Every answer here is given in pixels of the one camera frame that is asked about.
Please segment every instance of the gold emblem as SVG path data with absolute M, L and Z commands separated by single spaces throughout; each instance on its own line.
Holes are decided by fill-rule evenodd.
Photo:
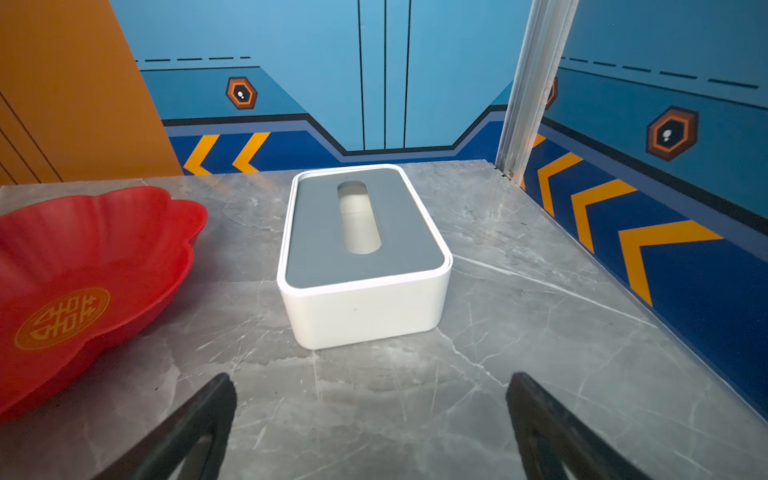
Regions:
M 87 329 L 109 305 L 109 292 L 91 287 L 68 293 L 30 316 L 16 333 L 22 350 L 47 349 Z

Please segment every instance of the hexagon decal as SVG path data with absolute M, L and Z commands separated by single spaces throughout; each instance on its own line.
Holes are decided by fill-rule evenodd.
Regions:
M 552 88 L 549 89 L 549 96 L 547 97 L 547 104 L 544 106 L 545 110 L 549 110 L 554 101 L 558 98 L 558 78 L 555 77 L 552 82 Z
M 693 147 L 699 139 L 699 114 L 669 107 L 648 125 L 646 151 L 665 161 Z
M 227 97 L 238 110 L 249 110 L 256 106 L 258 92 L 245 77 L 230 77 L 227 84 Z

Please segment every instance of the red plate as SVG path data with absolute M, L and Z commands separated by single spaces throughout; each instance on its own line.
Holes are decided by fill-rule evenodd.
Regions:
M 207 219 L 202 205 L 156 187 L 0 217 L 0 422 L 157 318 L 190 272 Z

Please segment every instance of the gray marble surface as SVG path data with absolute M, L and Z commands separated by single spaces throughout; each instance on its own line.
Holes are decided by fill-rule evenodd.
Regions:
M 275 283 L 296 172 L 0 188 L 0 214 L 156 185 L 210 219 L 176 299 L 63 393 L 0 425 L 0 478 L 90 478 L 205 382 L 238 408 L 220 478 L 524 478 L 530 373 L 653 478 L 765 478 L 768 426 L 483 161 L 403 166 L 455 255 L 437 329 L 309 351 Z

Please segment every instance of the orange chevron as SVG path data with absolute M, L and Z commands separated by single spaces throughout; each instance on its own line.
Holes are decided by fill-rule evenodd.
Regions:
M 540 144 L 542 141 L 544 141 L 544 140 L 547 140 L 547 139 L 546 139 L 546 138 L 544 138 L 544 137 L 542 137 L 542 136 L 541 136 L 541 135 L 539 135 L 539 134 L 536 134 L 536 140 L 534 140 L 534 141 L 533 141 L 533 147 L 531 147 L 531 149 L 533 150 L 534 148 L 538 147 L 538 145 L 539 145 L 539 144 Z
M 650 301 L 648 278 L 645 276 L 645 265 L 640 247 L 720 240 L 721 238 L 717 233 L 702 227 L 693 220 L 620 231 L 619 240 L 621 241 L 621 251 L 624 253 L 624 264 L 627 266 L 629 286 L 648 305 L 653 306 Z
M 544 204 L 544 210 L 554 217 L 554 208 L 552 206 L 552 193 L 549 191 L 549 177 L 559 174 L 563 170 L 573 167 L 582 160 L 581 157 L 573 153 L 567 153 L 550 164 L 538 169 L 538 183 L 541 188 L 541 202 Z
M 218 139 L 218 135 L 203 135 L 200 141 L 197 142 L 197 146 L 190 154 L 187 162 L 184 163 L 184 168 L 195 175 L 210 175 L 210 172 L 202 168 L 201 164 Z
M 244 174 L 255 174 L 258 170 L 250 164 L 250 161 L 269 136 L 269 133 L 251 135 L 248 143 L 245 144 L 243 150 L 240 151 L 235 161 L 232 162 L 232 166 Z
M 547 139 L 542 137 L 539 134 L 536 134 L 536 138 L 533 140 L 533 147 L 531 147 L 531 150 L 533 150 L 534 148 L 538 147 L 538 145 L 542 141 L 544 141 L 544 140 L 547 140 Z M 525 191 L 525 178 L 524 177 L 520 179 L 520 188 L 522 188 L 523 191 Z
M 571 195 L 571 201 L 574 205 L 574 217 L 576 218 L 576 230 L 578 231 L 579 241 L 594 253 L 592 244 L 592 232 L 589 228 L 589 219 L 587 218 L 587 205 L 596 204 L 609 198 L 619 197 L 625 194 L 636 192 L 637 188 L 627 185 L 621 180 L 613 180 L 606 184 L 597 185 L 589 190 L 584 190 Z

